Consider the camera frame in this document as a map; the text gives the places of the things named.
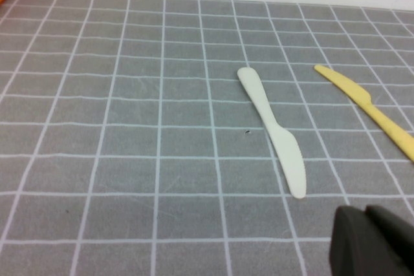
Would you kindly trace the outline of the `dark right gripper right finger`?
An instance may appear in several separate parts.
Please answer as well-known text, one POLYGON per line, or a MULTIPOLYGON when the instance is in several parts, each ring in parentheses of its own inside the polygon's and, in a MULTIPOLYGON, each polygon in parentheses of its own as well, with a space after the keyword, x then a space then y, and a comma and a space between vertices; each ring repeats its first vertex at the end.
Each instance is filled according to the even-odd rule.
POLYGON ((378 205, 368 205, 366 215, 377 226, 392 250, 402 259, 406 266, 413 266, 413 226, 378 205))

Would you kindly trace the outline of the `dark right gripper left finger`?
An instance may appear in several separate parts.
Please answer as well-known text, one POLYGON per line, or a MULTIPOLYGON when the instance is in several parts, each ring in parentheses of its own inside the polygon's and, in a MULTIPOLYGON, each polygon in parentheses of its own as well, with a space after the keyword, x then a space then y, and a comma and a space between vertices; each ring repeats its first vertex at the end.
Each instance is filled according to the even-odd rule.
POLYGON ((365 210, 340 206, 334 215, 329 263, 333 275, 413 275, 365 210))

